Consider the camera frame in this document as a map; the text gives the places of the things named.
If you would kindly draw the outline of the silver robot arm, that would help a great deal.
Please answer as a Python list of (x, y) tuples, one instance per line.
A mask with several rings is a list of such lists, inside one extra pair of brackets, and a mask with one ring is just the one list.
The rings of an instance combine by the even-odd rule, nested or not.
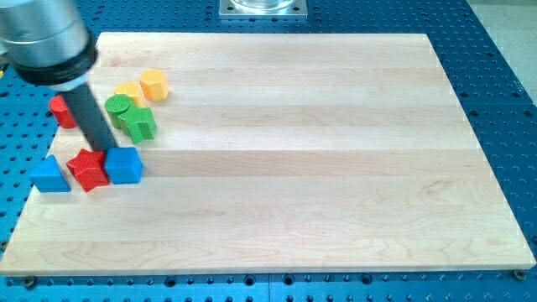
[(70, 91), (98, 53), (71, 0), (1, 0), (1, 58), (26, 82)]

